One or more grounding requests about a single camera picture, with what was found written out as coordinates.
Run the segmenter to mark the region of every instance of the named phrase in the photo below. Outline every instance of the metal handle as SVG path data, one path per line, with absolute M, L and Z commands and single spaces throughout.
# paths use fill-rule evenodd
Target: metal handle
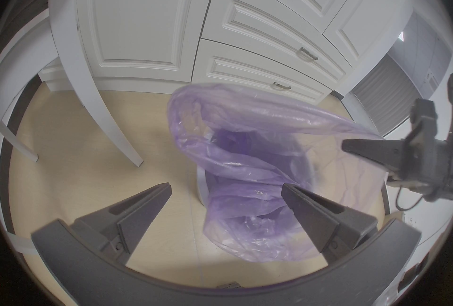
M 274 82 L 274 85 L 276 85 L 276 87 L 280 87 L 283 90 L 291 90 L 291 86 L 283 86 L 280 83 L 277 83 L 277 81 Z
M 315 55 L 311 54 L 308 49 L 305 49 L 305 48 L 301 47 L 299 49 L 299 51 L 302 51 L 303 53 L 305 53 L 307 56 L 311 57 L 315 61 L 318 60 L 318 57 L 316 57 Z

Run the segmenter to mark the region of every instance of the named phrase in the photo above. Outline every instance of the black cable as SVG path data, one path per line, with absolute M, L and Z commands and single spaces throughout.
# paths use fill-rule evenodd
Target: black cable
M 421 200 L 423 199 L 423 196 L 420 197 L 420 199 L 418 199 L 415 204 L 409 208 L 401 208 L 399 205 L 398 205 L 398 199 L 399 199 L 399 194 L 401 193 L 401 189 L 403 189 L 402 186 L 399 187 L 399 190 L 398 190 L 398 194 L 396 195 L 396 200 L 395 200 L 395 206 L 396 208 L 401 211 L 401 212 L 407 212 L 407 211 L 410 211 L 412 208 L 414 208 L 417 204 L 419 204 L 421 202 Z

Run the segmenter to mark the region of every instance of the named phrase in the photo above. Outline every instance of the translucent purple bag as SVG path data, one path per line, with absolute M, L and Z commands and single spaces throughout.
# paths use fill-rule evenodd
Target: translucent purple bag
M 366 211 L 385 170 L 341 151 L 350 138 L 379 139 L 319 107 L 248 87 L 188 85 L 168 103 L 176 145 L 206 170 L 204 234 L 252 262 L 300 261 L 317 250 L 280 196 L 297 184 Z

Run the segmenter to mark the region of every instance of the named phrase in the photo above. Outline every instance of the gray corrugated panel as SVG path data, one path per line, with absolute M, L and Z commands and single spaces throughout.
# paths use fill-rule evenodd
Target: gray corrugated panel
M 353 92 L 381 136 L 403 122 L 414 100 L 421 97 L 409 77 L 387 54 Z

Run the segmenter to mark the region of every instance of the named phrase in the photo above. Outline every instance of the white chair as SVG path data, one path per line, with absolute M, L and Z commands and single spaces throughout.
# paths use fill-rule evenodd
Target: white chair
M 82 105 L 116 147 L 140 166 L 143 159 L 116 124 L 96 88 L 78 37 L 75 13 L 75 0 L 16 1 L 0 33 L 0 119 L 22 88 L 59 57 Z M 0 133 L 17 150 L 37 161 L 38 155 L 2 121 Z

